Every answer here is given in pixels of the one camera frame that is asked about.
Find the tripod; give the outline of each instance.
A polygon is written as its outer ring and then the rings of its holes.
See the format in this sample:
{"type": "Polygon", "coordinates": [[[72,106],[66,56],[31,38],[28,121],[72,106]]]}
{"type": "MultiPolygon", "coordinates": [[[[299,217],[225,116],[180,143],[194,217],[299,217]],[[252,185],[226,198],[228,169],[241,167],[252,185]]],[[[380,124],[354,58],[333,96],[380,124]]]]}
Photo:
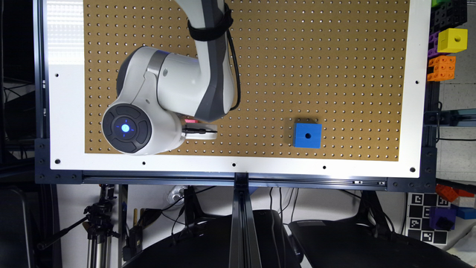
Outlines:
{"type": "Polygon", "coordinates": [[[65,228],[47,240],[39,243],[38,249],[43,250],[68,234],[74,227],[83,224],[88,233],[88,268],[107,268],[109,266],[109,254],[112,237],[120,237],[117,232],[112,231],[114,225],[111,221],[112,202],[114,197],[114,185],[100,185],[99,201],[88,205],[84,209],[86,216],[65,228]]]}

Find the black stand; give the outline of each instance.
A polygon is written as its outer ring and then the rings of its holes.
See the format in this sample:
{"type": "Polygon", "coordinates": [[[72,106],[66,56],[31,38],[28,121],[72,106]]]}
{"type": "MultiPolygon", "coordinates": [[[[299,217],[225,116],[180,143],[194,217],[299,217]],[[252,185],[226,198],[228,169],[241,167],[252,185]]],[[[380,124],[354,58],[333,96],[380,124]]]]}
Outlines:
{"type": "Polygon", "coordinates": [[[86,216],[68,228],[57,232],[47,240],[39,243],[37,245],[38,249],[46,249],[61,237],[68,234],[74,227],[83,223],[84,228],[88,232],[89,240],[88,268],[108,267],[111,237],[120,237],[118,233],[112,231],[114,225],[111,221],[111,200],[114,198],[114,185],[101,185],[99,201],[84,209],[86,216]]]}
{"type": "Polygon", "coordinates": [[[229,267],[261,267],[247,173],[235,173],[229,267]]]}

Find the metal frame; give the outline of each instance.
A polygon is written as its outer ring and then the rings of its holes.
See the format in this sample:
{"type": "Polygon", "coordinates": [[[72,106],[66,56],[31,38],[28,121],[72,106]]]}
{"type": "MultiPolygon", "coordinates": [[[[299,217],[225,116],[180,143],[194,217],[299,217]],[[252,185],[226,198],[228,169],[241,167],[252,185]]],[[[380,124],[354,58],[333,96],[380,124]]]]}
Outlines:
{"type": "MultiPolygon", "coordinates": [[[[35,142],[35,180],[37,183],[80,184],[157,184],[157,185],[229,185],[234,184],[234,172],[169,172],[169,171],[125,171],[125,170],[61,170],[59,159],[51,159],[50,145],[50,104],[48,76],[48,49],[46,21],[43,8],[46,1],[38,0],[35,4],[35,64],[36,64],[36,116],[37,136],[35,142]]],[[[437,106],[439,83],[427,83],[425,111],[437,106]]],[[[295,175],[273,173],[249,173],[250,186],[299,187],[299,188],[332,188],[371,191],[412,191],[432,192],[436,176],[436,148],[433,142],[436,127],[424,127],[420,166],[412,168],[415,178],[385,176],[336,176],[329,169],[327,175],[295,175]]]]}

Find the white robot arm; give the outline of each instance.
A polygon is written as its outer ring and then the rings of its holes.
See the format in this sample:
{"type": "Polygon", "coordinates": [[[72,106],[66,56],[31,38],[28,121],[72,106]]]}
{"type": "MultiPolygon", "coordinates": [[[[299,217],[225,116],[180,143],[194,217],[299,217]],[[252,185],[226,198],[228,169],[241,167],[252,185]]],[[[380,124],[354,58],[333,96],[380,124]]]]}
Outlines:
{"type": "Polygon", "coordinates": [[[102,122],[107,141],[122,153],[156,154],[179,147],[186,138],[215,138],[216,126],[183,124],[179,115],[211,122],[230,111],[230,11],[223,0],[176,2],[189,18],[199,59],[146,46],[126,58],[118,74],[118,99],[102,122]]]}

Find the white frame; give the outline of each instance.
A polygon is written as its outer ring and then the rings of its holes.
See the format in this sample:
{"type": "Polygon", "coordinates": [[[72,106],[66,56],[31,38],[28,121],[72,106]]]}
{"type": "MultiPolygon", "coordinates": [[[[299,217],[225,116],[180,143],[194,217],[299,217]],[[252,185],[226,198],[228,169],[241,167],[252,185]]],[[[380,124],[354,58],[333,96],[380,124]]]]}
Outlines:
{"type": "Polygon", "coordinates": [[[339,179],[419,177],[431,0],[410,1],[399,161],[396,162],[85,153],[83,1],[46,0],[46,3],[51,169],[280,173],[339,179]],[[58,38],[61,31],[67,31],[68,37],[58,38]],[[61,160],[60,164],[55,164],[56,159],[61,160]]]}

